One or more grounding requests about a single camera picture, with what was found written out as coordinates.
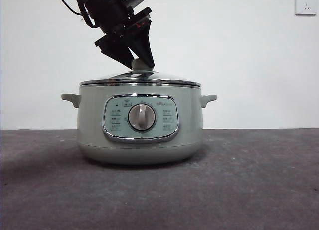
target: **wall outlet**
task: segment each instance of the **wall outlet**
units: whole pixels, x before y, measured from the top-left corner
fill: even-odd
[[[296,0],[296,14],[317,14],[318,0]]]

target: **silver knob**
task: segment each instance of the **silver knob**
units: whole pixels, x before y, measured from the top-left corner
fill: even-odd
[[[138,104],[129,112],[131,126],[139,131],[149,129],[155,121],[154,110],[146,104]]]

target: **button label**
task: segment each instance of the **button label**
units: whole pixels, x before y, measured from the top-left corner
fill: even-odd
[[[121,123],[121,118],[111,118],[111,124],[120,124]]]
[[[163,129],[164,129],[165,131],[170,131],[170,130],[172,130],[171,124],[165,124],[165,125],[163,126]]]
[[[163,115],[164,116],[170,116],[170,115],[173,115],[173,112],[171,110],[163,110]]]
[[[121,111],[119,109],[112,109],[111,110],[111,115],[112,116],[120,116],[121,115]]]
[[[169,117],[164,117],[163,121],[164,121],[164,123],[171,124],[174,121],[174,119],[173,119],[173,117],[169,116]]]
[[[121,130],[121,125],[120,124],[112,124],[111,125],[111,130],[112,131],[120,131]]]

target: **pot lid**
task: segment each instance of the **pot lid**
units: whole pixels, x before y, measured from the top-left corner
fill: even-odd
[[[176,77],[173,75],[162,74],[155,71],[134,70],[123,74],[112,74],[81,82],[80,85],[89,84],[116,84],[116,83],[154,83],[154,84],[175,84],[190,85],[200,87],[199,83]]]

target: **black cable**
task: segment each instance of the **black cable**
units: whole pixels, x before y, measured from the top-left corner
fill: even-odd
[[[75,12],[74,10],[72,10],[71,7],[70,7],[64,0],[61,0],[61,1],[63,2],[63,4],[65,4],[66,7],[68,7],[68,9],[69,9],[72,13],[74,13],[74,14],[76,14],[76,15],[82,15],[81,13],[77,13],[77,12]]]

